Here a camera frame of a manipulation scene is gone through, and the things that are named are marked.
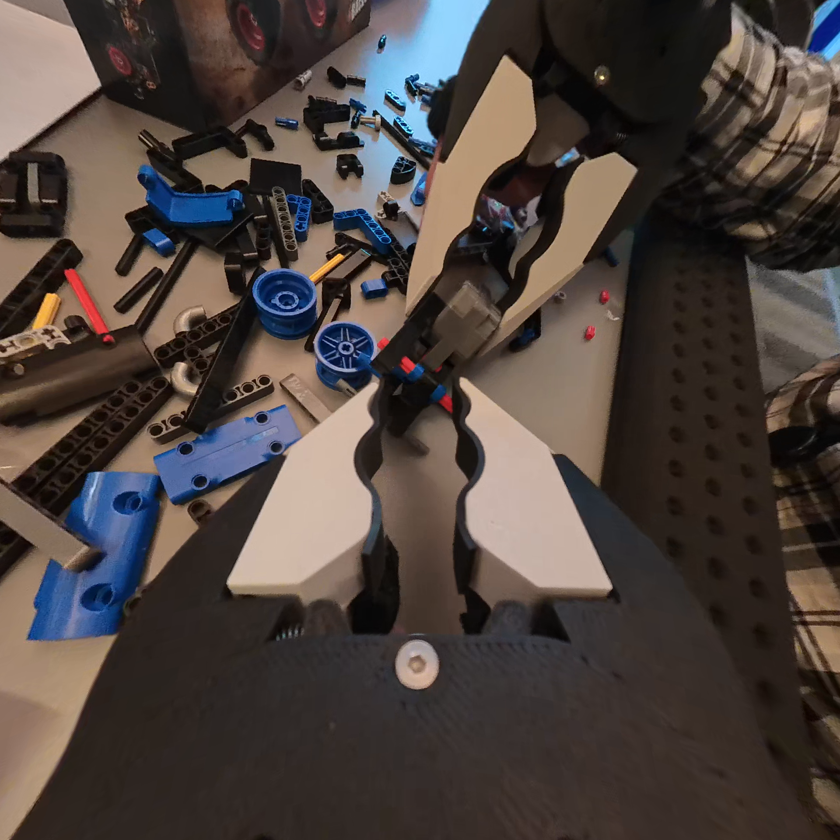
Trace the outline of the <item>person's right hand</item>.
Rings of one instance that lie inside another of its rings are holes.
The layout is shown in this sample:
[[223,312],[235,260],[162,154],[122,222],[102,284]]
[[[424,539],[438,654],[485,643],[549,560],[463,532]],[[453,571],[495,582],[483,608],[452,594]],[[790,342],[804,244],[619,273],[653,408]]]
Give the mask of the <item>person's right hand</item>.
[[559,159],[542,165],[521,162],[495,177],[483,195],[505,207],[525,207],[545,191],[559,163]]

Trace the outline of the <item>light grey connector piece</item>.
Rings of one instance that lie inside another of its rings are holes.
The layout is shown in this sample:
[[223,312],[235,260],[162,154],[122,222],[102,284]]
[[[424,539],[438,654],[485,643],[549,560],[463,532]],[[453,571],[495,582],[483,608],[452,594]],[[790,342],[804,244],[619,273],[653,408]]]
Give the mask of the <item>light grey connector piece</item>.
[[1,360],[25,358],[70,344],[67,335],[53,325],[29,329],[1,339]]

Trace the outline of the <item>person's right forearm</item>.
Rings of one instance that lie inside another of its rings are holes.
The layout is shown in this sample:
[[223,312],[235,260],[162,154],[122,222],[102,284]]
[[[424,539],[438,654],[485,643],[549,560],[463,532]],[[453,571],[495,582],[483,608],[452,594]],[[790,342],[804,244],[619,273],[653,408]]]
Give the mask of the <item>person's right forearm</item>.
[[657,204],[752,262],[839,265],[839,64],[783,45],[737,5],[706,103]]

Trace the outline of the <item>black rectangular frame piece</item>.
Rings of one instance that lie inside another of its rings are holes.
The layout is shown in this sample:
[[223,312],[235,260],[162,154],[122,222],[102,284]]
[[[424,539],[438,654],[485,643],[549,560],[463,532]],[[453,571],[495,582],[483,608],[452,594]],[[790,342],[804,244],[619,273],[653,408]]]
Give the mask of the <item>black rectangular frame piece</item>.
[[10,238],[58,238],[68,200],[68,172],[54,153],[20,151],[1,163],[1,233]]

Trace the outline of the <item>blue angled panel piece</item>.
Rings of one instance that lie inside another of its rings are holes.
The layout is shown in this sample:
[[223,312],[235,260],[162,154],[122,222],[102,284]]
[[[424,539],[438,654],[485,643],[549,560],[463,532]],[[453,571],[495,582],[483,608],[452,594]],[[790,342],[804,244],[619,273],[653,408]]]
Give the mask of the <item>blue angled panel piece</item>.
[[177,227],[209,228],[230,225],[244,209],[245,199],[238,190],[227,192],[177,192],[151,166],[139,168],[137,180],[145,190],[145,201],[152,212]]

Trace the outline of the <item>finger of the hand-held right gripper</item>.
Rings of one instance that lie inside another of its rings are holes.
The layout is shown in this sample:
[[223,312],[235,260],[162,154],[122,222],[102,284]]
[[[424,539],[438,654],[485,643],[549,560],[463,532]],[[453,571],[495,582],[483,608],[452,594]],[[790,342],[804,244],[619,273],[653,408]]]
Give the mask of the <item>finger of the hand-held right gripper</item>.
[[503,343],[583,267],[636,174],[617,153],[555,171],[542,195],[541,218],[510,258],[511,283],[497,304],[500,320],[483,354]]
[[410,315],[442,274],[448,253],[472,225],[491,177],[522,156],[537,127],[532,81],[508,56],[500,58],[470,108],[452,104],[429,189],[406,291]]

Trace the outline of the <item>black square panel piece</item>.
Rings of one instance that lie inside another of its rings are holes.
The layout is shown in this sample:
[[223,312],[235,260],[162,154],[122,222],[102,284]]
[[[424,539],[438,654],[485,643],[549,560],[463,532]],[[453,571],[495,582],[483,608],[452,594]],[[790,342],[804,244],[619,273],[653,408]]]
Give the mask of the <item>black square panel piece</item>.
[[299,164],[252,157],[249,161],[248,189],[255,195],[269,195],[275,187],[286,194],[303,195],[302,168]]

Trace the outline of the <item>long black holed beam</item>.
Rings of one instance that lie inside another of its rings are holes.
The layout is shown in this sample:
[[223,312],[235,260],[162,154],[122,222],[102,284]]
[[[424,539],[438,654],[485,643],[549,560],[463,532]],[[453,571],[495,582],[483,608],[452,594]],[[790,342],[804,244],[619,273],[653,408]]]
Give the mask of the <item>long black holed beam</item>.
[[57,293],[65,271],[77,268],[81,260],[82,253],[71,239],[57,240],[2,300],[1,338],[27,330],[45,295]]
[[173,393],[162,374],[126,381],[15,478],[12,487],[49,514],[62,514],[81,493],[86,477],[105,470]]

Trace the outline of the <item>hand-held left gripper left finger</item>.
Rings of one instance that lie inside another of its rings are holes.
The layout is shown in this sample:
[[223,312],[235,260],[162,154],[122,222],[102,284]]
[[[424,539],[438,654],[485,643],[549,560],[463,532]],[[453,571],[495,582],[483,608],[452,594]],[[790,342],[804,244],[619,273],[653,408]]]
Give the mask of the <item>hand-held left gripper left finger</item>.
[[392,393],[387,380],[368,384],[288,449],[228,575],[232,594],[349,606],[366,593],[400,605],[398,554],[373,482]]

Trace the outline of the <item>blue toy wheel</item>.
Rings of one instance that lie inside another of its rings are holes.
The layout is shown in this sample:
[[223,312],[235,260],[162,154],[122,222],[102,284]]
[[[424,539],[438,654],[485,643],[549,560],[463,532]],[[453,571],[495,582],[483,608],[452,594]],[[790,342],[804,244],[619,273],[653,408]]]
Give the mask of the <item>blue toy wheel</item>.
[[378,349],[375,336],[365,327],[341,320],[326,324],[318,331],[313,348],[317,376],[328,388],[339,391],[343,382],[357,392],[370,383]]
[[260,324],[273,338],[303,338],[317,321],[317,288],[300,272],[292,269],[266,271],[254,281],[251,292]]

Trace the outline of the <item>blue curved panel piece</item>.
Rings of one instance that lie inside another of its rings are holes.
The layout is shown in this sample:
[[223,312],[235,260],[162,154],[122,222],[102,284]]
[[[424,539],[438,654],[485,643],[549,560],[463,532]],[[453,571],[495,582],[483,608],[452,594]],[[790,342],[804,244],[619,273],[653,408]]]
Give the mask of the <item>blue curved panel piece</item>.
[[50,560],[34,599],[31,641],[103,637],[118,632],[138,591],[161,509],[156,473],[91,472],[65,524],[100,550],[82,571]]

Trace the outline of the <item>black cylinder piece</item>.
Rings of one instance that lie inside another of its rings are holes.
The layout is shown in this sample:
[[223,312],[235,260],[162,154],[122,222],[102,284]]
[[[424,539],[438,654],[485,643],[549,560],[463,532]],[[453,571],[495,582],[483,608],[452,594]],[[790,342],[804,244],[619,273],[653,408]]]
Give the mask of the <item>black cylinder piece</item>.
[[63,413],[161,371],[135,326],[90,335],[1,367],[2,425],[25,425]]

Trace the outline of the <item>blue angled beam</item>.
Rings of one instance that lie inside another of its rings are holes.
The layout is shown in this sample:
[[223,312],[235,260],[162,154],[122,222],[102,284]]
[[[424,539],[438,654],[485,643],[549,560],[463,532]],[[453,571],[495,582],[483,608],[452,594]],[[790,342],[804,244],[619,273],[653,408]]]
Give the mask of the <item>blue angled beam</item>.
[[392,237],[383,226],[363,208],[334,212],[333,229],[340,232],[357,230],[365,236],[370,245],[381,255],[387,254],[392,246]]

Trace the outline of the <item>grey motor brick assembly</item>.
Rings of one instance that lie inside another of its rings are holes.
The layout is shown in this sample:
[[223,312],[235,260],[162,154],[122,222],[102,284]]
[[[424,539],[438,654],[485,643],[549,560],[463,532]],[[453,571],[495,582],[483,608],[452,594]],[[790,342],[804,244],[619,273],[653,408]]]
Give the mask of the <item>grey motor brick assembly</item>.
[[385,428],[395,438],[408,439],[411,426],[429,407],[452,413],[454,376],[500,326],[498,302],[511,283],[508,261],[519,234],[511,224],[484,238],[469,231],[444,275],[401,328],[378,343],[370,368],[391,388]]

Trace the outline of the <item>red axle rod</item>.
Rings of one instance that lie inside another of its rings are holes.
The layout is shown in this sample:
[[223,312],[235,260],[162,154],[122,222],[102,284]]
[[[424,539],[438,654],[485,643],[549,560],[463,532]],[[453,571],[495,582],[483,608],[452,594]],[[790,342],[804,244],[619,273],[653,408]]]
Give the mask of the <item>red axle rod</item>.
[[117,340],[110,331],[81,276],[75,269],[72,268],[65,269],[64,274],[66,282],[76,295],[82,310],[89,320],[93,332],[99,337],[103,344],[109,347],[116,346]]

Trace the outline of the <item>blue flat panel piece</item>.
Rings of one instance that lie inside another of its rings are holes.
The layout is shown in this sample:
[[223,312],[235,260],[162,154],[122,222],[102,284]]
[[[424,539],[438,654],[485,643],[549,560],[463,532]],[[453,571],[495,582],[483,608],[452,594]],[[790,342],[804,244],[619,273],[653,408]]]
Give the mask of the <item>blue flat panel piece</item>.
[[287,406],[239,418],[154,457],[170,502],[180,506],[246,477],[301,440]]

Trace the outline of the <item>pile of black building pieces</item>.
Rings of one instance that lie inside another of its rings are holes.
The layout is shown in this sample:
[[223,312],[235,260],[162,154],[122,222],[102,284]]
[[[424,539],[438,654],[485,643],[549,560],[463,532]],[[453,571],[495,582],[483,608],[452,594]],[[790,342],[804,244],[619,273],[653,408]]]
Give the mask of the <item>pile of black building pieces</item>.
[[[230,225],[217,227],[177,227],[156,216],[146,204],[137,213],[126,216],[129,221],[142,223],[133,239],[134,245],[152,245],[163,254],[174,251],[174,239],[165,230],[172,228],[176,234],[185,236],[184,246],[177,252],[170,268],[163,272],[154,268],[134,287],[117,301],[114,309],[125,313],[152,290],[150,298],[135,322],[140,333],[145,333],[170,293],[184,267],[193,257],[199,245],[219,249],[221,245],[233,244],[234,250],[225,255],[227,285],[232,294],[242,297],[244,302],[223,311],[189,333],[175,337],[161,345],[154,357],[159,366],[169,371],[176,362],[192,363],[194,349],[213,344],[218,345],[215,356],[199,371],[201,381],[197,393],[188,409],[178,415],[180,425],[177,433],[191,431],[203,433],[215,417],[224,412],[227,392],[224,385],[247,339],[252,322],[258,317],[256,302],[252,297],[252,286],[257,277],[270,270],[290,269],[306,275],[323,265],[337,252],[349,254],[347,259],[327,277],[315,284],[318,292],[318,317],[308,340],[308,352],[314,351],[315,336],[322,328],[330,312],[337,312],[350,305],[349,284],[360,270],[372,260],[378,260],[386,271],[378,280],[366,281],[362,291],[367,299],[386,296],[391,288],[406,290],[407,272],[411,255],[405,251],[395,236],[390,251],[379,254],[361,232],[354,230],[340,232],[333,229],[334,209],[330,200],[310,179],[302,179],[303,195],[286,194],[275,187],[269,195],[255,195],[249,190],[249,182],[236,182],[225,190],[206,187],[193,173],[187,171],[183,162],[210,151],[228,148],[238,157],[245,158],[246,134],[257,138],[268,151],[273,150],[273,139],[264,125],[247,120],[239,129],[232,131],[225,127],[189,134],[175,139],[171,146],[159,142],[148,131],[142,131],[140,141],[145,145],[150,166],[179,193],[215,193],[238,190],[244,195],[245,207],[234,216]],[[394,222],[402,209],[387,193],[380,193],[381,213],[374,217],[381,225],[382,220]]]

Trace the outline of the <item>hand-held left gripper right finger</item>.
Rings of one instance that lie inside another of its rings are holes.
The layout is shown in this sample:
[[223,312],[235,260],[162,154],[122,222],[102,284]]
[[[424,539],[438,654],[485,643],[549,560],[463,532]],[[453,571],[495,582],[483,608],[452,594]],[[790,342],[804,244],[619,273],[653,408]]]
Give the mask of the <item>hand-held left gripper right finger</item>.
[[551,449],[465,377],[453,392],[458,589],[488,607],[613,590]]

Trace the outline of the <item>dark printed toy box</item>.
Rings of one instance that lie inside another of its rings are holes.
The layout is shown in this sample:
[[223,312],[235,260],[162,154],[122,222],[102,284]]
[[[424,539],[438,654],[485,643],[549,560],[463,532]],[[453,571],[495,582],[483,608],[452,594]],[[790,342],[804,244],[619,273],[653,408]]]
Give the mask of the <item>dark printed toy box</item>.
[[230,125],[368,27],[368,1],[65,1],[103,94],[189,131]]

